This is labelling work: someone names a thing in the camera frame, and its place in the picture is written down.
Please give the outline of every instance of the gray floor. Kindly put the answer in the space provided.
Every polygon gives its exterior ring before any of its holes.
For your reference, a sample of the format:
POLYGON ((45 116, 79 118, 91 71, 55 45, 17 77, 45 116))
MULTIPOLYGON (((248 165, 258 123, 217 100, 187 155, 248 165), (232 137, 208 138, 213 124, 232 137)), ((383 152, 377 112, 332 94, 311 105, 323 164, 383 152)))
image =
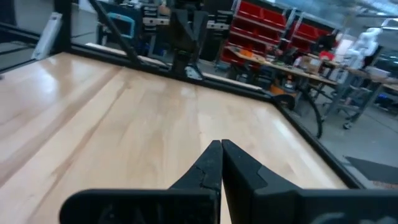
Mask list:
MULTIPOLYGON (((52 0, 16 0, 18 25, 21 28, 41 32, 52 12, 52 0)), ((85 11, 73 10, 73 35, 83 35, 74 39, 75 42, 85 44, 95 41, 96 15, 85 11)), ((16 44, 1 44, 0 52, 20 47, 16 44)), ((25 50, 7 56, 0 56, 0 68, 30 58, 32 50, 25 50)), ((205 72, 215 73, 213 67, 201 63, 205 72)), ((325 101, 319 98, 317 103, 325 101)), ((315 115, 309 106, 300 105, 301 117, 297 119, 303 123, 311 133, 316 131, 315 115)), ((366 159, 373 162, 398 167, 398 121, 393 115, 376 107, 368 108, 350 130, 344 130, 342 125, 345 115, 333 114, 323 125, 321 142, 332 152, 368 188, 377 188, 359 171, 351 167, 345 156, 366 159)))

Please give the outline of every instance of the shelving unit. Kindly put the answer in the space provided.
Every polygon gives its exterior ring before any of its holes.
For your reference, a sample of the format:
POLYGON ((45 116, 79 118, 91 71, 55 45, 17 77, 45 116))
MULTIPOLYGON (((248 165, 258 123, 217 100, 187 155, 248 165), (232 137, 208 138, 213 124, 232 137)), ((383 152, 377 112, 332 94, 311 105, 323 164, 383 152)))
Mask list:
POLYGON ((330 33, 331 29, 322 26, 307 24, 305 13, 296 15, 293 10, 286 18, 288 8, 276 6, 267 7, 263 2, 236 0, 234 2, 234 19, 231 24, 229 38, 221 49, 219 60, 225 63, 243 65, 244 60, 226 49, 226 46, 240 47, 264 55, 267 46, 278 46, 281 39, 289 42, 289 47, 297 47, 302 52, 308 52, 320 35, 330 33))

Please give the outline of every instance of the white robot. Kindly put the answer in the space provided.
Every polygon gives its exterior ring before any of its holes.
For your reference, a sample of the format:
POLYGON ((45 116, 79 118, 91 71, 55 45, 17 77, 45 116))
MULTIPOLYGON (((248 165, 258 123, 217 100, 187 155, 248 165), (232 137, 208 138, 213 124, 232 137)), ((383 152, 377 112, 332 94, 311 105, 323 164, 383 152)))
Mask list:
MULTIPOLYGON (((381 28, 369 28, 366 32, 361 33, 358 40, 346 51, 342 64, 353 69, 360 69, 363 66, 364 58, 375 53, 379 46, 377 37, 381 33, 381 28)), ((345 72, 339 77, 338 82, 344 82, 346 76, 345 72)))

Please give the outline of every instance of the caster wheel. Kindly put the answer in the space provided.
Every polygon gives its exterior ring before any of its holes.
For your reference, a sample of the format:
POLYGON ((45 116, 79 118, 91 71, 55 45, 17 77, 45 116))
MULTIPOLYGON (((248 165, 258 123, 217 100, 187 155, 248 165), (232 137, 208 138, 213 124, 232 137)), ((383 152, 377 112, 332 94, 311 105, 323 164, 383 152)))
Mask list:
POLYGON ((350 122, 347 122, 347 123, 343 124, 343 128, 344 128, 345 130, 351 129, 352 126, 353 126, 353 125, 352 125, 350 122))

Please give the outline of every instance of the cable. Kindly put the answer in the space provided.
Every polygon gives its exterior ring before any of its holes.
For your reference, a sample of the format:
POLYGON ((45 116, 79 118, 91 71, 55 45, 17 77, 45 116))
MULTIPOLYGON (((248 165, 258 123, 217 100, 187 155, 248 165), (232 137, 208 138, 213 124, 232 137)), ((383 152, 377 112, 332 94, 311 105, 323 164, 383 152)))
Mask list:
POLYGON ((322 126, 321 114, 319 113, 319 110, 318 110, 314 100, 312 99, 312 97, 305 90, 303 90, 301 87, 298 86, 297 89, 299 91, 301 91, 303 97, 310 103, 311 107, 313 108, 313 110, 315 112, 315 117, 317 119, 317 126, 318 126, 317 138, 320 139, 322 137, 322 134, 323 134, 323 126, 322 126))

